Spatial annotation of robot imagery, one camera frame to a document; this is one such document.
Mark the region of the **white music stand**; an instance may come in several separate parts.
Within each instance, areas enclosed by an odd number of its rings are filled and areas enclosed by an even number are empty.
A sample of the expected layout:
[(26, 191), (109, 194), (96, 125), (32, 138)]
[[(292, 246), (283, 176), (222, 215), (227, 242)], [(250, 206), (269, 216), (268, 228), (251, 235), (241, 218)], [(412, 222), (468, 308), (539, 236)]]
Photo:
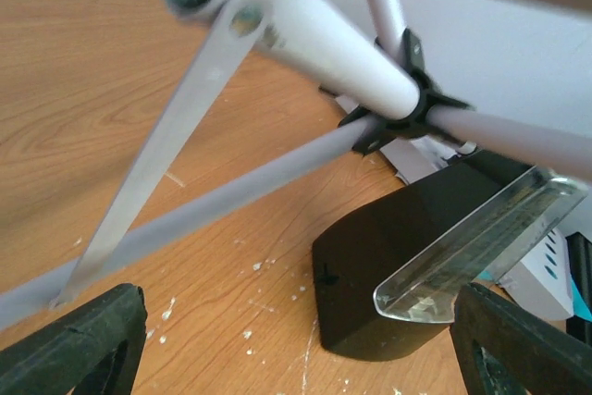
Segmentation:
[[(358, 148), (362, 138), (384, 122), (410, 123), (427, 133), (474, 142), (565, 176), (591, 178), (587, 137), (490, 117), (462, 103), (451, 105), (447, 97), (430, 105), (430, 92), (417, 76), (388, 58), (384, 48), (367, 41), (327, 0), (165, 2), (177, 17), (207, 23), (210, 31), (84, 254), (3, 293), (3, 327), (73, 301), (103, 276)], [(350, 96), (369, 115), (133, 228), (170, 164), (253, 49)]]

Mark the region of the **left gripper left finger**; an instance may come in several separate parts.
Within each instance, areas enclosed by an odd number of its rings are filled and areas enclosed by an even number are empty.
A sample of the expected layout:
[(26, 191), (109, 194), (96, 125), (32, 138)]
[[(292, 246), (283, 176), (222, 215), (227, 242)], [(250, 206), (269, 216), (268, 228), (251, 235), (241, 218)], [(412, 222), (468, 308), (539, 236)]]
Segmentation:
[(143, 290), (120, 284), (1, 351), (3, 394), (130, 394), (146, 341)]

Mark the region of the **black metronome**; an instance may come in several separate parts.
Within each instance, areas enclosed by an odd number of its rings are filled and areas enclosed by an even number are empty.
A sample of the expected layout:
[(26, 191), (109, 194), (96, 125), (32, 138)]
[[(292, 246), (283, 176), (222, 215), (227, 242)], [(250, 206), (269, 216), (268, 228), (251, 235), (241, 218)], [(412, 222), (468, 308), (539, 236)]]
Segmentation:
[(530, 167), (481, 151), (350, 212), (312, 248), (320, 342), (336, 355), (367, 362), (404, 357), (446, 325), (380, 315), (374, 291), (407, 261), (497, 189), (483, 167)]

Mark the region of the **clear plastic metronome cover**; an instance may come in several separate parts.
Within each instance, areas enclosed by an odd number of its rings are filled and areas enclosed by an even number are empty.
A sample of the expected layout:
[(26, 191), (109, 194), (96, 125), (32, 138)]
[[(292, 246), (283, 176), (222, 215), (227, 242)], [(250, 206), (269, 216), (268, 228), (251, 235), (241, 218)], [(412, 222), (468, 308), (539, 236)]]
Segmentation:
[(463, 285), (499, 278), (587, 195), (584, 182), (541, 167), (483, 167), (496, 191), (380, 283), (376, 311), (392, 320), (446, 325)]

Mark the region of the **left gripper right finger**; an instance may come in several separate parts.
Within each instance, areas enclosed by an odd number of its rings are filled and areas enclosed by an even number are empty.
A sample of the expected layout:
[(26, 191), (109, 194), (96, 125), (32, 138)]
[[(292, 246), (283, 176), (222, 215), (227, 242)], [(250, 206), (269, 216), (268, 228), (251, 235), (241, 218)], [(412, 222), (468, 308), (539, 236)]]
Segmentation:
[(469, 394), (589, 394), (591, 347), (486, 287), (462, 287), (450, 334)]

